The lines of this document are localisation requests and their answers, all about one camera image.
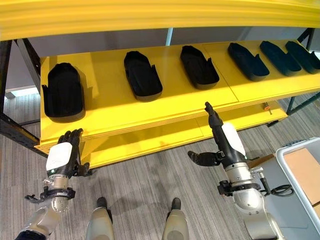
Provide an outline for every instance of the yellow shelf board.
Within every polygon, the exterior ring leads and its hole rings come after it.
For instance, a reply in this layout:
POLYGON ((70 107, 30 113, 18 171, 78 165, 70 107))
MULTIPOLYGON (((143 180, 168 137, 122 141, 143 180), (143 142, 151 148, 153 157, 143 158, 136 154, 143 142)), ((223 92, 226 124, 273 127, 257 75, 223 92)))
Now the yellow shelf board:
MULTIPOLYGON (((241 107, 231 111, 219 113, 219 116, 224 123, 230 122, 237 130, 247 129, 265 123, 270 123, 275 120, 282 120, 287 117, 287 114, 279 106, 276 101, 268 102, 271 113, 264 111, 262 104, 256 104, 249 107, 241 107)), ((196 118, 196 121, 202 131, 204 137, 211 137, 212 130, 208 125, 208 117, 202 116, 196 118)))
POLYGON ((2 0, 0 40, 184 27, 319 28, 319 0, 2 0))
MULTIPOLYGON (((241 44, 255 54, 260 53, 260 42, 241 44)), ((287 40, 272 42, 283 47, 287 40)), ((180 60, 182 45, 44 57, 41 64, 42 85, 48 83, 48 73, 57 63, 68 62, 77 68, 84 88, 86 114, 75 122, 53 122, 45 115, 41 98, 40 143, 54 143, 66 131, 79 128, 83 128, 82 138, 87 141, 194 119, 206 115, 202 107, 206 101, 217 112, 223 113, 320 90, 319 73, 309 74, 301 70, 295 76, 283 76, 261 54, 270 76, 253 82, 240 72, 228 55, 229 42, 193 46, 201 50, 206 58, 212 57, 220 76, 220 81, 212 89, 197 90, 192 86, 180 60), (152 102, 136 100, 127 81, 123 60, 126 53, 132 50, 140 51, 156 66, 163 92, 152 102)))
MULTIPOLYGON (((220 116, 224 122, 231 122, 237 130, 287 117, 277 102, 269 102, 269 106, 272 114, 264 111, 263 106, 258 104, 223 112, 220 116)), ((91 168, 97 168, 211 137, 212 132, 206 115, 196 119, 87 140, 84 143, 81 162, 89 162, 91 168)), ((48 153, 54 144, 55 142, 51 141, 37 148, 48 153)))
MULTIPOLYGON (((206 55, 201 44, 194 46, 206 55)), ((210 101, 214 107, 238 101, 220 73, 220 80, 214 88, 195 89, 180 60, 181 50, 181 45, 175 45, 43 58, 42 85, 48 84, 48 73, 57 63, 67 62, 77 68, 84 89, 86 113, 78 121, 56 123, 45 115, 41 98, 41 143, 56 141, 70 129, 83 128, 82 137, 85 141, 94 137, 128 133, 203 115, 203 104, 206 101, 210 101), (135 99, 124 68, 124 58, 130 50, 141 52, 151 64, 155 64, 163 86, 160 98, 152 102, 135 99)))
MULTIPOLYGON (((310 74, 302 69, 294 76, 286 77, 282 75, 268 60, 266 55, 262 53, 259 47, 261 42, 235 42, 246 47, 254 56, 259 54, 261 60, 269 69, 270 74, 265 79, 257 82, 249 81, 239 70, 228 53, 229 42, 204 44, 207 53, 239 102, 243 104, 261 103, 320 90, 320 73, 310 74)), ((288 40, 271 40, 270 42, 276 44, 285 53, 288 52, 285 47, 288 40)))

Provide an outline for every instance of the gray carpet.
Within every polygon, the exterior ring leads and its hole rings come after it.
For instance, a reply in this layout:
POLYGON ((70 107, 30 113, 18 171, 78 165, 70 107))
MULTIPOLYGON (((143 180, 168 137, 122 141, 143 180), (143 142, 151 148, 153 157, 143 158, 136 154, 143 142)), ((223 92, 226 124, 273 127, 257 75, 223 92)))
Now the gray carpet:
MULTIPOLYGON (((301 103, 310 97, 296 98, 301 103)), ((289 100, 279 101, 285 108, 289 100)), ((16 122, 40 117, 40 97, 30 95, 5 101, 5 113, 16 122)), ((26 127, 39 136, 40 124, 26 127)), ((239 135, 249 158, 274 153, 288 142, 320 136, 319 101, 275 126, 242 130, 239 135)), ((46 159, 4 136, 1 139, 0 235, 14 239, 37 209, 23 199, 38 196, 46 176, 46 159)), ((96 170, 93 176, 72 178, 76 196, 49 237, 50 240, 84 240, 86 227, 100 196, 107 198, 118 240, 160 240, 174 197, 182 200, 192 240, 248 240, 243 221, 230 198, 217 190, 225 179, 222 167, 199 167, 187 151, 216 151, 212 139, 116 163, 96 170)))

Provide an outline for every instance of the gray wall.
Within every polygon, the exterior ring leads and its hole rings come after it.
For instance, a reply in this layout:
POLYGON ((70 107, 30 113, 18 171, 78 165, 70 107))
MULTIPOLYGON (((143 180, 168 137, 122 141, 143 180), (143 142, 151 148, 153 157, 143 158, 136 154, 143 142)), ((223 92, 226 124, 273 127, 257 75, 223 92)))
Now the gray wall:
MULTIPOLYGON (((305 28, 299 27, 193 27, 175 28, 172 45, 223 42, 236 40, 296 39, 305 28)), ((167 29, 90 32, 30 38, 40 57, 163 46, 167 29)), ((320 51, 320 29, 316 29, 311 45, 320 51)), ((33 81, 16 44, 12 44, 6 89, 32 86, 33 81)))

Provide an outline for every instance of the cardboard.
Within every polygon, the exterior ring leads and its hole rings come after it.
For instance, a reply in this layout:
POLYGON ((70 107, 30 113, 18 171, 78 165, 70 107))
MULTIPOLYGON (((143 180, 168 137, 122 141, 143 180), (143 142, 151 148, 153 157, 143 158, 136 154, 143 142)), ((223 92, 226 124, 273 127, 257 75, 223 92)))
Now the cardboard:
POLYGON ((320 202, 320 164, 306 149, 284 155, 295 179, 303 189, 311 205, 320 202))

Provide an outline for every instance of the robotic arm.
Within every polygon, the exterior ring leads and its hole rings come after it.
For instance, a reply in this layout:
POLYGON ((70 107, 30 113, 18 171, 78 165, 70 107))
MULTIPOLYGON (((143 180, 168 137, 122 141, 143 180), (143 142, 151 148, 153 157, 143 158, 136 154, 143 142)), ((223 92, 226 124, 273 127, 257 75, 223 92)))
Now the robotic arm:
POLYGON ((67 209, 68 201, 75 197, 75 191, 68 187, 72 176, 91 174, 89 163, 80 165, 79 142, 83 130, 67 131, 58 144, 50 149, 46 162, 48 178, 43 181, 40 198, 27 195, 32 203, 43 203, 19 233, 16 240, 46 240, 58 225, 61 214, 67 209))
MULTIPOLYGON (((260 185, 253 181, 252 174, 258 173, 266 192, 265 196, 271 194, 262 167, 249 169, 245 149, 233 125, 224 124, 208 102, 205 103, 205 110, 209 114, 209 126, 219 151, 200 154, 189 151, 188 156, 200 166, 222 164, 228 180, 219 183, 218 191, 222 196, 233 196, 233 202, 241 213, 252 240, 284 240, 278 224, 265 209, 264 196, 259 191, 260 185)), ((293 190, 290 194, 281 196, 287 197, 292 194, 293 190)))

